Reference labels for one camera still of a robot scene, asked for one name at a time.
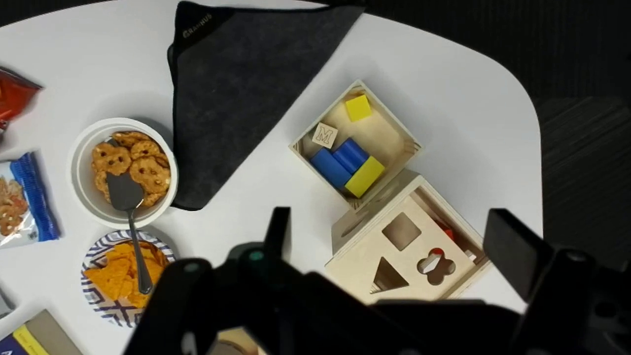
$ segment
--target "blue block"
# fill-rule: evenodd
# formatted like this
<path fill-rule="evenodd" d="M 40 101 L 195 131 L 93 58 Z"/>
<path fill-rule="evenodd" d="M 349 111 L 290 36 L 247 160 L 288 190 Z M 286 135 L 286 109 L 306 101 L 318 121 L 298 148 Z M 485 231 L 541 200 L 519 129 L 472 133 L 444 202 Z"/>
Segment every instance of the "blue block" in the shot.
<path fill-rule="evenodd" d="M 369 154 L 353 139 L 347 139 L 334 152 L 334 158 L 353 176 L 369 160 Z"/>
<path fill-rule="evenodd" d="M 318 150 L 312 158 L 312 164 L 335 190 L 343 190 L 353 176 L 334 158 L 330 150 Z"/>

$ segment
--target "blue package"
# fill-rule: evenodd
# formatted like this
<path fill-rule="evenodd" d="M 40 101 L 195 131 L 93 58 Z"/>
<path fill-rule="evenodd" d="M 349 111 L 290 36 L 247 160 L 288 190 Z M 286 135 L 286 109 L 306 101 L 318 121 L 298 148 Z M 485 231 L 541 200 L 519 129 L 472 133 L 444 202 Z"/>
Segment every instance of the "blue package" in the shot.
<path fill-rule="evenodd" d="M 34 152 L 0 164 L 0 249 L 59 239 Z"/>

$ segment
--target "black cloth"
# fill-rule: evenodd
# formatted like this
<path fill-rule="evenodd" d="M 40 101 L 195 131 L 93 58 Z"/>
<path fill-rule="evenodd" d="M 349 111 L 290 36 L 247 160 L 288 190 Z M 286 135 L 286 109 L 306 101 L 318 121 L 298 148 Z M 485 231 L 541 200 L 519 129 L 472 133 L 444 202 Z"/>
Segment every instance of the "black cloth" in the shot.
<path fill-rule="evenodd" d="M 357 6 L 180 5 L 170 48 L 180 166 L 176 208 L 207 206 L 334 56 L 361 12 Z"/>

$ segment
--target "snack bag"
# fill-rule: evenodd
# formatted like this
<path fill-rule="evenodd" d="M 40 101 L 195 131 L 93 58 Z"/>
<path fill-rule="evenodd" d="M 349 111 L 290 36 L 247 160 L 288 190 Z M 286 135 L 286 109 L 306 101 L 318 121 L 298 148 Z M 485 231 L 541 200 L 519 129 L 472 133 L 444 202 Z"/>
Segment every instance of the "snack bag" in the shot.
<path fill-rule="evenodd" d="M 8 123 L 16 119 L 42 87 L 0 68 L 0 137 Z"/>
<path fill-rule="evenodd" d="M 59 239 L 36 154 L 0 162 L 0 249 Z"/>

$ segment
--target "spoon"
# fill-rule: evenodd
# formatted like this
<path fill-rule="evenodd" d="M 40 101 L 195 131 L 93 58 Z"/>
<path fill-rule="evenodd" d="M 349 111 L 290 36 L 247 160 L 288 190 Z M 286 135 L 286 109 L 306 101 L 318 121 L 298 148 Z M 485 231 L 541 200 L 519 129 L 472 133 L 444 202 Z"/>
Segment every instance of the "spoon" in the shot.
<path fill-rule="evenodd" d="M 138 290 L 140 294 L 150 294 L 154 287 L 152 287 L 150 273 L 146 271 L 146 265 L 140 253 L 140 243 L 136 237 L 136 227 L 134 227 L 134 212 L 140 208 L 144 200 L 144 190 L 130 178 L 130 174 L 123 174 L 123 176 L 107 174 L 107 186 L 111 188 L 113 208 L 119 212 L 124 212 L 130 223 L 130 235 L 132 235 L 136 271 L 138 271 Z"/>

